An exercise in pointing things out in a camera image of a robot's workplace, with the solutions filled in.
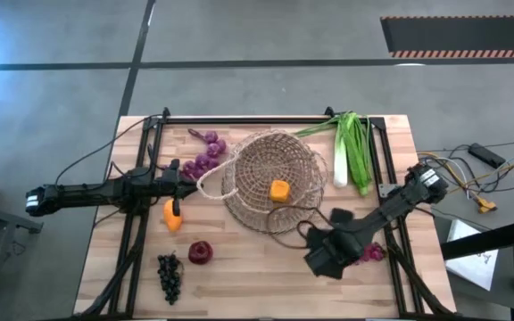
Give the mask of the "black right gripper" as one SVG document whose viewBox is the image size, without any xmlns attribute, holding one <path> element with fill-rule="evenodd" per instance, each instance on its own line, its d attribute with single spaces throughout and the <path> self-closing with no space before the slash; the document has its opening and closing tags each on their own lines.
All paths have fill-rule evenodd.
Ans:
<svg viewBox="0 0 514 321">
<path fill-rule="evenodd" d="M 315 276 L 342 279 L 344 269 L 357 261 L 364 253 L 358 239 L 362 219 L 355 218 L 349 210 L 333 208 L 328 223 L 331 229 L 310 227 L 306 234 L 306 246 L 310 253 L 304 260 Z M 331 255 L 324 251 L 328 246 Z"/>
</svg>

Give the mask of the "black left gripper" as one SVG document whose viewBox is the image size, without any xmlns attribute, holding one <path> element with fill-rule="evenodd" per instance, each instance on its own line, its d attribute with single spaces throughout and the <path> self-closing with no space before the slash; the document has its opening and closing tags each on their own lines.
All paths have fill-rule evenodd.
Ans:
<svg viewBox="0 0 514 321">
<path fill-rule="evenodd" d="M 171 211 L 174 217 L 181 216 L 180 201 L 198 192 L 196 182 L 182 183 L 179 165 L 179 159 L 173 159 L 170 165 L 162 172 L 162 176 L 153 181 L 153 197 L 157 199 L 171 197 L 173 200 Z"/>
</svg>

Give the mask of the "large orange oval fruit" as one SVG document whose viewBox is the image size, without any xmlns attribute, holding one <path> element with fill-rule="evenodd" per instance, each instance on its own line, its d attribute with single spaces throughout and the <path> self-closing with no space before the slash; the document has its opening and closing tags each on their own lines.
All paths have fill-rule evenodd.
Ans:
<svg viewBox="0 0 514 321">
<path fill-rule="evenodd" d="M 179 201 L 168 199 L 163 205 L 163 220 L 171 232 L 177 232 L 182 225 Z"/>
</svg>

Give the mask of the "pink red grape bunch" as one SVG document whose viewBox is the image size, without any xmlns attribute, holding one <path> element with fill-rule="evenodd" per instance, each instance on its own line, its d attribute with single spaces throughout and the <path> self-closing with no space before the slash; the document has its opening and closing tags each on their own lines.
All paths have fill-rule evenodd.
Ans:
<svg viewBox="0 0 514 321">
<path fill-rule="evenodd" d="M 368 244 L 361 255 L 360 263 L 373 261 L 382 261 L 387 257 L 386 249 L 380 243 Z"/>
</svg>

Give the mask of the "dark red apple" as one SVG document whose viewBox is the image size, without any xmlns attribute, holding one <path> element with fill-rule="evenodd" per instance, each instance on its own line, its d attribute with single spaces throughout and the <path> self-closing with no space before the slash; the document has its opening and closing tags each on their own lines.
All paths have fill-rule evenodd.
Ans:
<svg viewBox="0 0 514 321">
<path fill-rule="evenodd" d="M 192 243 L 188 250 L 188 259 L 196 265 L 204 265 L 213 257 L 213 249 L 206 241 Z"/>
</svg>

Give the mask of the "woven wicker basket with handles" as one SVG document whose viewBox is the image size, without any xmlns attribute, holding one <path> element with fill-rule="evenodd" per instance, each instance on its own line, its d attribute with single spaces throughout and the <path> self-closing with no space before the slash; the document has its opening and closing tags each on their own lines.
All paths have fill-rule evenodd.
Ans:
<svg viewBox="0 0 514 321">
<path fill-rule="evenodd" d="M 311 177 L 322 174 L 327 183 L 327 162 L 298 136 L 281 129 L 253 133 L 232 146 L 229 155 L 218 167 L 208 170 L 197 179 L 200 195 L 222 201 L 236 193 L 222 193 L 222 180 L 229 177 L 231 187 L 237 178 L 257 178 L 258 175 L 280 177 Z"/>
</svg>

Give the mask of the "black grape bunch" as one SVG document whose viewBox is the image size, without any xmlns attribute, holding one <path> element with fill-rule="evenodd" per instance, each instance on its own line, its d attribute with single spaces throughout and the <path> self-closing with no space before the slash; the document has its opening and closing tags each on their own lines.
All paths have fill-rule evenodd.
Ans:
<svg viewBox="0 0 514 321">
<path fill-rule="evenodd" d="M 157 274 L 160 277 L 160 284 L 165 293 L 165 300 L 170 305 L 174 305 L 181 294 L 184 272 L 183 264 L 174 253 L 158 255 L 157 260 L 159 263 Z"/>
</svg>

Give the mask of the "green leek bunch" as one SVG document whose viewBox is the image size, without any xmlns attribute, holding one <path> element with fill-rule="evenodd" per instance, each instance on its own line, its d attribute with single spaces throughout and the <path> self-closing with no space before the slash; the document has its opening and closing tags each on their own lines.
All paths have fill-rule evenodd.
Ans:
<svg viewBox="0 0 514 321">
<path fill-rule="evenodd" d="M 363 125 L 361 117 L 351 111 L 331 116 L 319 125 L 306 128 L 294 134 L 298 137 L 311 136 L 331 128 L 336 129 L 334 142 L 333 185 L 345 187 L 352 181 L 360 196 L 367 196 L 372 182 L 369 139 L 371 125 Z"/>
</svg>

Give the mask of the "small orange bell pepper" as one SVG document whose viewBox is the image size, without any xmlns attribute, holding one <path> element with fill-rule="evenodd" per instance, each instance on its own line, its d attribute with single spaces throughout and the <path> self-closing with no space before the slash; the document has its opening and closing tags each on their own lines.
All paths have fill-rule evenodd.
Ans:
<svg viewBox="0 0 514 321">
<path fill-rule="evenodd" d="M 274 202 L 287 202 L 291 187 L 284 180 L 273 180 L 269 189 L 269 198 Z"/>
</svg>

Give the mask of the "white paper sheet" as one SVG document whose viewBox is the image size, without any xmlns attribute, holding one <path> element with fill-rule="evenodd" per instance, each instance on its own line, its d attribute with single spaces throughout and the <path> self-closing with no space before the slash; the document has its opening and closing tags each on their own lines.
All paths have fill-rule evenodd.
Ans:
<svg viewBox="0 0 514 321">
<path fill-rule="evenodd" d="M 453 220 L 447 236 L 447 241 L 456 241 L 480 231 L 461 220 Z M 446 269 L 484 290 L 490 291 L 496 266 L 498 250 L 484 251 L 457 259 L 445 261 Z"/>
</svg>

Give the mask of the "black desk beam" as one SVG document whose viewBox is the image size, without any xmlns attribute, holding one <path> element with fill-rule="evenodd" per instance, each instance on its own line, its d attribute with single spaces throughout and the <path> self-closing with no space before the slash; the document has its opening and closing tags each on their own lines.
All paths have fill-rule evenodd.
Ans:
<svg viewBox="0 0 514 321">
<path fill-rule="evenodd" d="M 514 223 L 443 243 L 441 250 L 444 259 L 449 260 L 512 245 L 514 245 Z"/>
</svg>

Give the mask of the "black power brick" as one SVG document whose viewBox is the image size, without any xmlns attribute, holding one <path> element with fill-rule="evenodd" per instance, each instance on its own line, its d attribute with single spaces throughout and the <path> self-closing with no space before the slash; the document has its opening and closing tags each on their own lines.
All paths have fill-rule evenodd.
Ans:
<svg viewBox="0 0 514 321">
<path fill-rule="evenodd" d="M 477 143 L 473 143 L 468 147 L 468 153 L 494 169 L 499 168 L 506 162 L 499 154 Z"/>
</svg>

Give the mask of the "black hazard-striped floor mat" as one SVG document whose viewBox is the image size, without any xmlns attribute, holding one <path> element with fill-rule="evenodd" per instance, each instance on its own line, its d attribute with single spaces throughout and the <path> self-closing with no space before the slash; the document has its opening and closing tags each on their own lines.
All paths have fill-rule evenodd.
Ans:
<svg viewBox="0 0 514 321">
<path fill-rule="evenodd" d="M 388 53 L 400 59 L 514 58 L 514 16 L 385 16 Z"/>
</svg>

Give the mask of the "grey metal bracket plate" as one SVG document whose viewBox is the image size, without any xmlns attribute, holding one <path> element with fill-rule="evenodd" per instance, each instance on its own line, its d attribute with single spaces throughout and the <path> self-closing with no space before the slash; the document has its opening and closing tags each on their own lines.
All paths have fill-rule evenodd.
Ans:
<svg viewBox="0 0 514 321">
<path fill-rule="evenodd" d="M 397 184 L 379 184 L 377 186 L 377 191 L 380 198 L 387 198 L 388 195 L 399 186 Z"/>
</svg>

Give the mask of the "black aluminium table frame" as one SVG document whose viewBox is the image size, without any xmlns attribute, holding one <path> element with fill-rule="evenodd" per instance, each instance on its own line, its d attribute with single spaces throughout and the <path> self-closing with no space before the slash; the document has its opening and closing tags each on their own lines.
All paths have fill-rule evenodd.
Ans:
<svg viewBox="0 0 514 321">
<path fill-rule="evenodd" d="M 418 161 L 416 147 L 406 115 L 369 116 L 385 121 L 386 136 L 398 183 L 407 168 Z M 279 128 L 294 132 L 323 122 L 327 116 L 230 116 L 220 124 L 210 116 L 209 124 L 194 124 L 195 118 L 171 116 L 163 126 L 159 162 L 172 158 L 192 160 L 202 143 L 187 134 L 187 128 L 217 130 L 229 146 L 252 133 Z M 360 197 L 353 186 L 332 186 L 334 130 L 303 139 L 311 149 L 322 153 L 331 173 L 321 204 L 323 212 L 333 207 L 347 208 L 362 217 L 378 203 L 378 192 Z M 398 317 L 390 264 L 367 262 L 347 268 L 344 278 L 335 281 L 315 277 L 303 261 L 304 251 L 283 248 L 268 235 L 237 223 L 222 202 L 188 196 L 181 204 L 184 224 L 176 233 L 167 231 L 162 220 L 162 204 L 153 207 L 145 237 L 145 251 L 132 317 L 194 320 L 204 318 L 279 319 L 378 318 Z M 122 215 L 106 219 L 93 230 L 79 285 L 74 313 L 87 309 L 112 277 L 119 255 L 124 227 Z M 415 211 L 406 227 L 416 269 L 434 296 L 451 311 L 454 299 L 435 222 L 426 213 Z M 207 241 L 214 250 L 212 260 L 202 266 L 187 259 L 188 248 L 196 241 Z M 159 254 L 175 251 L 184 262 L 184 283 L 175 305 L 165 301 L 157 275 Z"/>
</svg>

